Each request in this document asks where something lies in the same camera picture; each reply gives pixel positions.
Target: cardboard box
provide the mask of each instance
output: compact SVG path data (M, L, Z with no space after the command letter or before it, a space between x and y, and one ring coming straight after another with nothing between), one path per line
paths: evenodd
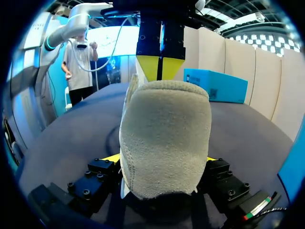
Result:
M206 90L213 102L243 104L248 87L247 80L201 69L185 69L184 81Z

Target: gray table surface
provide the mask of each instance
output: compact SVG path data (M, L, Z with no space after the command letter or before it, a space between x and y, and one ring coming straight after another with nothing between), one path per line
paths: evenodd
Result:
M67 183L80 178L93 158L119 153L118 133L127 87L127 83L119 83L101 89L43 131L25 155L19 180L25 195L38 185L48 186L50 182L66 190ZM229 162L233 173L250 183L252 193L260 189L271 194L278 191L283 195L280 204L287 205L277 173L293 144L290 138L245 104L211 103L211 108L209 156ZM225 219L209 201L211 224L220 226ZM108 206L109 200L92 219L103 223ZM136 228L133 217L125 223L126 228L128 225Z

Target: white t-shirt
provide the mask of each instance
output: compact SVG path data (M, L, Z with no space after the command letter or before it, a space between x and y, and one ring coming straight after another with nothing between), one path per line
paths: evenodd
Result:
M87 48L79 49L76 47L77 41L72 41L76 57L84 69L90 70L90 61L93 59L93 49L87 44ZM71 72L72 77L68 80L69 91L92 87L92 73L86 72L77 64L74 57L72 46L67 44L63 61L66 63L68 70Z

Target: checkered pattern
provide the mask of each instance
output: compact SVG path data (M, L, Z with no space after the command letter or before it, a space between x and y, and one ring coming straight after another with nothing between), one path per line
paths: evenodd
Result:
M283 56L285 49L292 49L296 52L300 52L300 45L284 36L251 34L231 37L230 40L236 40L243 44L250 44L255 49L259 47L265 51L273 52L278 56Z

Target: white cable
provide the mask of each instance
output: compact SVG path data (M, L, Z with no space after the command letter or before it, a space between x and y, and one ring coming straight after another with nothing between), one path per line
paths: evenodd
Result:
M96 88L99 90L99 82L97 80L97 71L95 72L95 81L96 81Z
M75 50L74 50L73 43L72 43L70 40L68 40L68 42L69 42L69 43L71 44L71 46L72 46L72 51L73 51L73 54L74 54L74 58L76 59L76 62L77 62L77 64L80 66L81 69L83 69L83 70L86 71L86 72L90 72L90 73L92 73L92 72L97 72L98 70L104 68L104 67L110 62L110 60L111 60L111 58L112 58L112 56L113 56L113 54L114 54L115 47L116 47L116 44L117 44L117 42L118 42L118 39L119 39L121 30L122 30L122 28L123 28L123 25L126 23L127 20L128 20L128 18L126 18L126 19L123 21L123 23L122 23L122 25L121 25L121 27L120 27L120 30L119 30L119 33L118 33L118 37L116 38L115 45L114 45L114 49L113 49L113 52L112 52L111 56L109 57L108 61L107 61L103 66L99 67L98 69L94 69L94 70L84 69L84 67L80 64L79 60L78 60L77 57L76 57L76 53L75 53Z

